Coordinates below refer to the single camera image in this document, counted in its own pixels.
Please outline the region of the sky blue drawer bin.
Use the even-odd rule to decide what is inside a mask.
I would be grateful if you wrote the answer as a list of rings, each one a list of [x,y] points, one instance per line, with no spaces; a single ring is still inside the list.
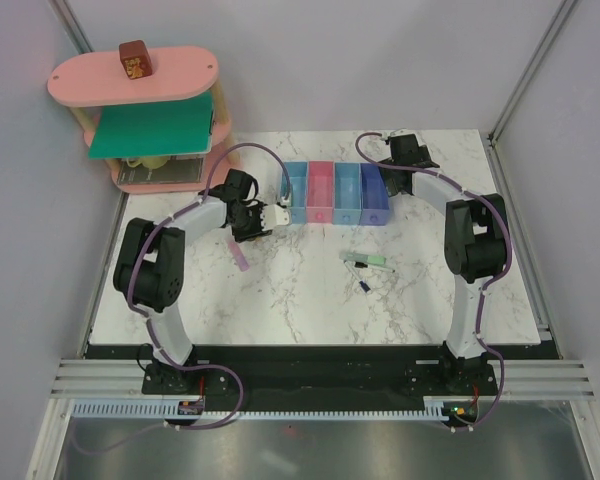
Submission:
[[[360,164],[335,163],[333,223],[335,225],[358,225],[361,212]]]

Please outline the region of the light blue drawer bin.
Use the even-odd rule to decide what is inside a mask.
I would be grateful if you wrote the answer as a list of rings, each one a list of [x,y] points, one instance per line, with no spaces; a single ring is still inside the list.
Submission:
[[[291,184],[291,200],[286,204],[292,225],[307,222],[306,195],[308,186],[308,163],[306,161],[286,162],[286,171]],[[280,182],[280,197],[284,199],[288,193],[286,175],[282,174]]]

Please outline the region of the pink drawer bin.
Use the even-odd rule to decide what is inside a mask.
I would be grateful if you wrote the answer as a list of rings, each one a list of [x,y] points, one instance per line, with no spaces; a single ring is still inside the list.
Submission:
[[[334,163],[308,163],[306,214],[308,223],[331,224],[334,213]]]

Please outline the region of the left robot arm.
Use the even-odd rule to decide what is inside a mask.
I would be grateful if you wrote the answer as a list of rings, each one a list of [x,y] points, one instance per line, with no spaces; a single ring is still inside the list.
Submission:
[[[225,227],[238,243],[266,236],[266,205],[257,180],[231,169],[225,181],[160,223],[134,218],[126,226],[113,275],[115,290],[141,315],[153,349],[144,367],[145,395],[192,394],[200,374],[177,305],[184,287],[186,242]]]

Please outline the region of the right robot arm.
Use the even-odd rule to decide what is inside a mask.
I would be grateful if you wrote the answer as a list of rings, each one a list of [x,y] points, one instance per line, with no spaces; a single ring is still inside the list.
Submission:
[[[478,195],[441,172],[425,146],[401,131],[385,137],[390,158],[381,163],[399,193],[444,216],[443,253],[454,276],[452,322],[437,367],[440,386],[457,394],[491,375],[483,338],[488,288],[511,266],[506,207],[498,194]]]

